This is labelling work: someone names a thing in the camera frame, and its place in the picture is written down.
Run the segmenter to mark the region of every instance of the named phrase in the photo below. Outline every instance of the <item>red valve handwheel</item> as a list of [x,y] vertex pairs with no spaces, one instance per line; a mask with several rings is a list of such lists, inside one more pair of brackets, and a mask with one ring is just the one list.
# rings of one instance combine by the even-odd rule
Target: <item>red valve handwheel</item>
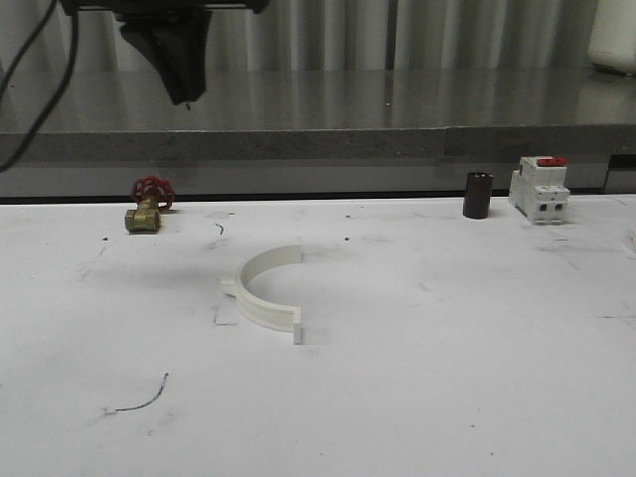
[[148,176],[137,179],[132,186],[132,199],[139,204],[148,196],[153,196],[158,203],[165,202],[160,206],[160,211],[167,211],[175,201],[175,191],[170,185],[170,181],[160,179],[157,176]]

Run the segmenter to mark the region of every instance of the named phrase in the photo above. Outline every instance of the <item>wire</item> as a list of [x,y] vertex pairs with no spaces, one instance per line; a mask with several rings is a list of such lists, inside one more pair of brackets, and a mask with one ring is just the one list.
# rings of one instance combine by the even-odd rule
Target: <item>wire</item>
[[31,33],[27,41],[24,42],[24,45],[18,51],[16,58],[14,58],[13,62],[11,62],[11,66],[7,70],[7,73],[2,78],[2,82],[0,83],[0,100],[2,100],[2,96],[4,95],[5,91],[7,90],[7,87],[9,86],[9,81],[11,80],[13,73],[16,72],[18,65],[20,65],[20,62],[22,61],[22,57],[24,57],[25,54],[29,51],[29,49],[33,45],[33,42],[36,41],[38,36],[44,30],[44,27],[46,27],[47,24],[49,23],[49,20],[51,20],[51,17],[53,16],[53,12],[56,11],[57,4],[58,4],[58,0],[52,0],[51,4],[49,5],[49,7],[47,8],[47,11],[44,14],[44,17],[42,18],[42,20],[40,20],[40,23],[35,28],[35,30]]
[[[27,47],[27,49],[29,48],[27,46],[27,44],[29,43],[29,40],[27,41],[27,43],[25,43],[25,47]],[[71,14],[71,45],[69,50],[69,60],[67,62],[67,67],[64,71],[64,76],[62,77],[62,80],[60,81],[60,85],[54,92],[51,99],[49,99],[49,102],[47,102],[47,104],[44,106],[44,109],[42,110],[42,112],[38,115],[36,120],[31,125],[31,127],[29,128],[29,131],[22,139],[22,142],[20,143],[16,151],[11,155],[11,157],[9,157],[9,159],[6,160],[6,162],[0,165],[0,173],[5,172],[11,167],[13,167],[22,158],[25,151],[31,145],[33,138],[40,130],[40,127],[42,127],[42,124],[44,124],[44,122],[47,120],[51,112],[55,109],[56,105],[58,104],[62,96],[64,95],[65,91],[67,90],[67,87],[69,86],[69,83],[71,82],[71,78],[73,77],[73,71],[75,70],[75,67],[76,67],[76,59],[78,58],[79,44],[80,44],[80,18],[79,18],[78,11],[75,10]]]
[[164,388],[166,387],[166,381],[168,381],[168,373],[166,373],[166,374],[163,376],[163,381],[161,382],[161,387],[159,388],[159,393],[157,393],[157,394],[155,395],[155,397],[154,397],[153,399],[151,399],[149,402],[145,402],[145,403],[144,403],[144,404],[142,404],[142,405],[136,405],[135,407],[124,407],[124,408],[122,408],[122,409],[116,409],[116,410],[115,410],[115,412],[122,412],[122,411],[125,411],[125,410],[138,410],[138,409],[141,409],[142,407],[145,407],[146,405],[150,405],[150,404],[152,404],[152,403],[153,403],[155,400],[157,400],[157,399],[161,396],[161,394],[163,393],[163,390],[164,390]]

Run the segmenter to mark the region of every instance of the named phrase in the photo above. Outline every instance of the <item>corrugated metal wall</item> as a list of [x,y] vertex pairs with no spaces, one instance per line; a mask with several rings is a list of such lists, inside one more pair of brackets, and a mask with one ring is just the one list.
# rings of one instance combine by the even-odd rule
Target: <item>corrugated metal wall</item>
[[[7,65],[49,0],[0,0]],[[214,15],[210,70],[419,70],[578,66],[596,0],[271,0],[261,15]],[[150,70],[111,14],[81,14],[79,71]],[[22,71],[60,71],[68,41],[60,9]]]

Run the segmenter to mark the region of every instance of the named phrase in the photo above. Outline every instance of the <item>white semicircular bracket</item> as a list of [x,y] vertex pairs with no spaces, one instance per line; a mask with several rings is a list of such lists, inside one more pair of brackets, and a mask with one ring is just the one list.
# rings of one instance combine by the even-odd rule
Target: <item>white semicircular bracket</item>
[[234,276],[221,279],[223,292],[237,298],[240,312],[254,323],[275,331],[293,333],[294,344],[302,340],[300,307],[280,305],[254,296],[247,284],[257,275],[277,266],[302,262],[302,244],[280,246],[245,262]]

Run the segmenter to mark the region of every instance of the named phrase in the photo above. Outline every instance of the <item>black cylinder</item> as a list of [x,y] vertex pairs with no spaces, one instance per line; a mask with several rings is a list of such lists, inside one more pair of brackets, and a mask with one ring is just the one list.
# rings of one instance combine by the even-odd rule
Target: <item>black cylinder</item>
[[485,172],[469,172],[466,176],[464,216],[469,219],[486,219],[492,193],[492,175]]

